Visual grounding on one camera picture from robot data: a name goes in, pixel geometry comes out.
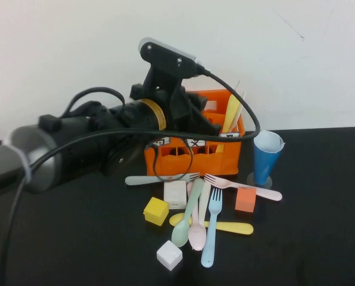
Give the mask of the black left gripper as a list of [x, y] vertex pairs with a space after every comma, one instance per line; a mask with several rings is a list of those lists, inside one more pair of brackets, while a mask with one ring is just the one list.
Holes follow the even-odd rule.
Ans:
[[[130, 98], [151, 109], [156, 116], [159, 130], [178, 131], [187, 126], [194, 113], [203, 111], [208, 101], [207, 97], [197, 92], [187, 92], [182, 86], [173, 89], [159, 86], [146, 88], [140, 83], [131, 87]], [[195, 115], [195, 133], [219, 136], [220, 130], [220, 125], [213, 124], [202, 114]]]

